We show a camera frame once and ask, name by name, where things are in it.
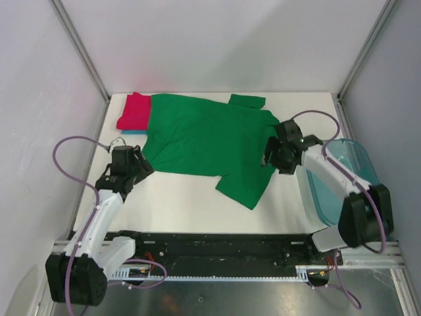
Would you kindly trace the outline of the green t shirt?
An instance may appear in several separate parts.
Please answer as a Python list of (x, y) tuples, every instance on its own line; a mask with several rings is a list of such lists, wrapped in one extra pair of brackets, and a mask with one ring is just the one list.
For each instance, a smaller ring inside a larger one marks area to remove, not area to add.
[(217, 176), (219, 192), (254, 209), (275, 171), (261, 162), (278, 123), (242, 97), (221, 103), (155, 94), (143, 154), (159, 172)]

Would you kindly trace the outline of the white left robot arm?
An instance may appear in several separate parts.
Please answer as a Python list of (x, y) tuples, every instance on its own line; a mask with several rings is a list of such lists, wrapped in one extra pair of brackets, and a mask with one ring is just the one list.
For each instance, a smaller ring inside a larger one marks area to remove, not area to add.
[(128, 194), (153, 172), (138, 145), (112, 149), (111, 162), (93, 186), (95, 201), (81, 229), (61, 253), (52, 253), (45, 263), (54, 302), (97, 306), (119, 266), (144, 258), (145, 246), (131, 237), (118, 236), (104, 250), (101, 247)]

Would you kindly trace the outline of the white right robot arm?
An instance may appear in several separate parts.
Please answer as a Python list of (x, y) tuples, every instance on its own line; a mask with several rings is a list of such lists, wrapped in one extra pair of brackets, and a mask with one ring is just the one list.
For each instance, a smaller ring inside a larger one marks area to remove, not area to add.
[(338, 223), (312, 233), (312, 242), (303, 248), (304, 258), (319, 264), (330, 250), (367, 247), (376, 240), (380, 248), (371, 251), (383, 253), (387, 237), (381, 212), (390, 207), (388, 189), (351, 172), (328, 151), (328, 144), (314, 135), (291, 140), (271, 136), (262, 156), (261, 165), (272, 165), (280, 174), (292, 175), (297, 166), (302, 166), (342, 199)]

